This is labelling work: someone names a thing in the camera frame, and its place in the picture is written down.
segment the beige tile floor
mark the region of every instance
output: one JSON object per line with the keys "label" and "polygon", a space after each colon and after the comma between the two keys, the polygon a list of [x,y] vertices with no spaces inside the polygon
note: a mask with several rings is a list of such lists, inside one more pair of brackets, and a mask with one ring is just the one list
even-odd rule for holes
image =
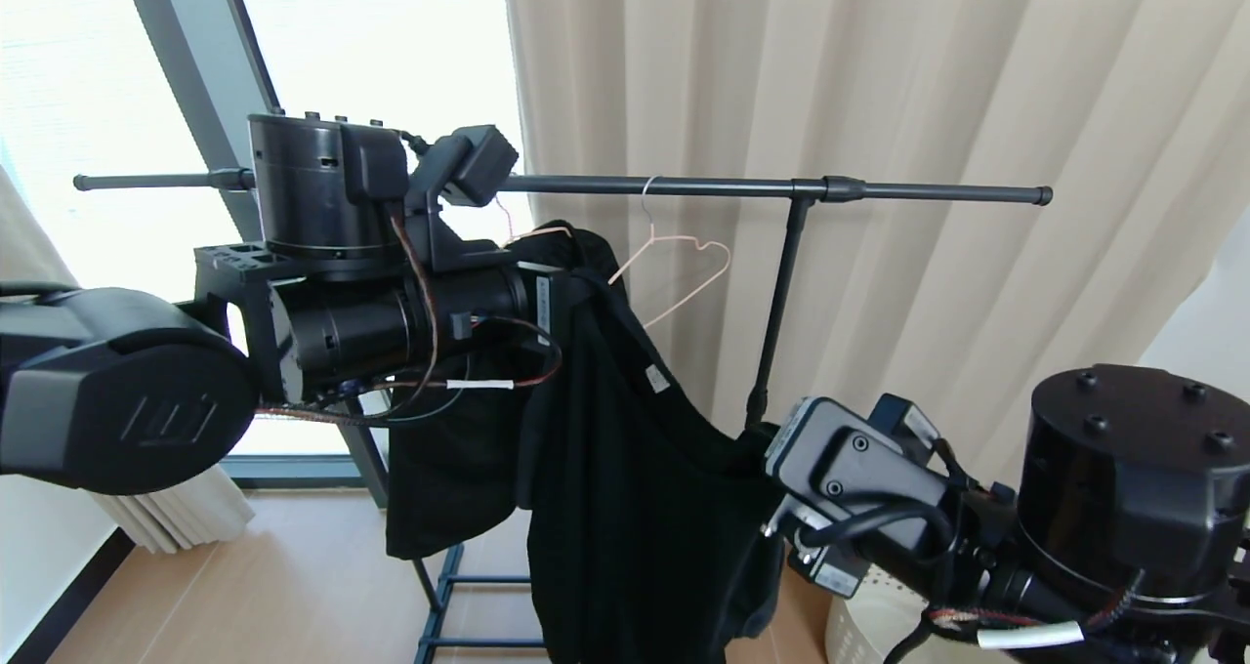
{"label": "beige tile floor", "polygon": [[[51,664],[408,664],[426,605],[411,565],[382,551],[364,491],[254,494],[241,539],[165,555],[136,549]],[[464,573],[524,574],[526,513],[465,546]],[[426,560],[432,574],[442,556]],[[524,586],[456,586],[448,635],[539,635]],[[730,664],[819,664],[829,600],[788,575],[776,619]],[[542,653],[450,649],[439,664],[544,663]]]}

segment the black clothing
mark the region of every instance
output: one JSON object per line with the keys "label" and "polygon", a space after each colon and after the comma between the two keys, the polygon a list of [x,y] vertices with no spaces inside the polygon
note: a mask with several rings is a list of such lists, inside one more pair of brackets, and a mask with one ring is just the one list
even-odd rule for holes
{"label": "black clothing", "polygon": [[[591,268],[611,276],[620,268],[611,246],[595,233],[554,220],[562,233],[514,241],[521,260],[561,269]],[[624,299],[625,286],[614,290]],[[529,353],[488,350],[469,356],[471,379],[531,376],[542,360]],[[439,365],[440,375],[462,379],[465,358]],[[405,416],[439,410],[456,391],[429,389]],[[438,554],[472,539],[516,509],[516,438],[526,390],[466,390],[430,418],[390,431],[386,553],[401,559]]]}
{"label": "black clothing", "polygon": [[625,300],[575,271],[561,373],[525,409],[534,605],[554,664],[722,663],[771,616],[782,493],[690,404]]}

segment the beige curtain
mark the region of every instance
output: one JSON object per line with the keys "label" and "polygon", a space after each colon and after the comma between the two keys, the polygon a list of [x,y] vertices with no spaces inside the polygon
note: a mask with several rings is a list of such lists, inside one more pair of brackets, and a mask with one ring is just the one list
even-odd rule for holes
{"label": "beige curtain", "polygon": [[[74,281],[4,168],[0,168],[0,280]],[[149,495],[92,498],[135,544],[152,551],[171,553],[236,538],[254,516],[242,491],[220,466]]]}
{"label": "beige curtain", "polygon": [[[1045,209],[818,205],[769,416],[919,401],[982,479],[1019,478],[1034,384],[1135,363],[1250,200],[1246,0],[509,0],[529,173],[1052,185]],[[532,199],[624,255],[638,199]],[[742,424],[785,201],[648,198],[734,248],[652,328],[695,403]],[[648,319],[721,263],[630,273]]]}

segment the laundry basket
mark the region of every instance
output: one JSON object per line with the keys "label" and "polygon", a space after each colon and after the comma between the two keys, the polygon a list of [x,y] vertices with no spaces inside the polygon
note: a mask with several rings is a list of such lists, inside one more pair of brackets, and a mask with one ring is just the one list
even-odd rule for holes
{"label": "laundry basket", "polygon": [[[920,620],[924,598],[876,566],[869,569],[855,598],[834,598],[825,629],[829,664],[881,664],[886,653]],[[998,651],[929,638],[904,664],[1006,664]]]}

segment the white wall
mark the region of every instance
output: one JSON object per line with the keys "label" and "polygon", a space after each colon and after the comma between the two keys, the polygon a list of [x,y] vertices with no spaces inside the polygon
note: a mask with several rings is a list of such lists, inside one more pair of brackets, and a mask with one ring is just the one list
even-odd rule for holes
{"label": "white wall", "polygon": [[1141,355],[1141,364],[1250,401],[1250,210],[1224,241],[1206,280]]}
{"label": "white wall", "polygon": [[116,528],[82,491],[0,476],[0,661]]}

